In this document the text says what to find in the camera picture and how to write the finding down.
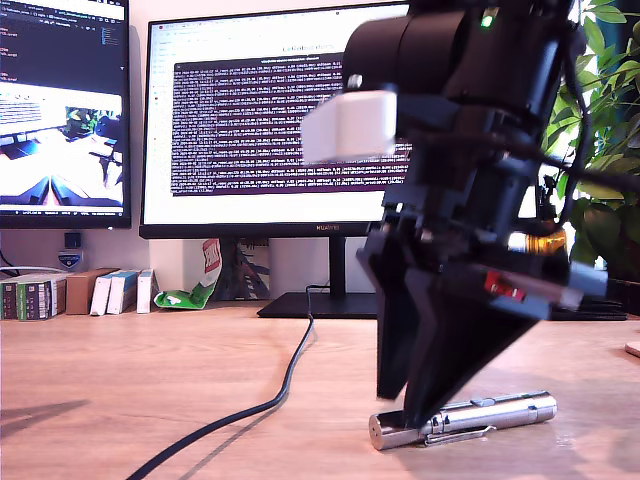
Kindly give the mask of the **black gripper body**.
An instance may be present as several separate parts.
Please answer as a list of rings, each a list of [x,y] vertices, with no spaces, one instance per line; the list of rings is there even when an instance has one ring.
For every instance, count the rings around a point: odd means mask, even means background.
[[[535,300],[576,308],[583,297],[603,297],[606,273],[571,262],[563,254],[512,251],[514,232],[546,238],[560,225],[519,218],[532,167],[519,159],[474,167],[460,189],[451,186],[445,164],[427,171],[416,149],[400,184],[384,194],[383,218],[373,228],[358,259],[383,299],[407,303],[417,271],[449,279],[456,295],[476,294],[513,307]]]

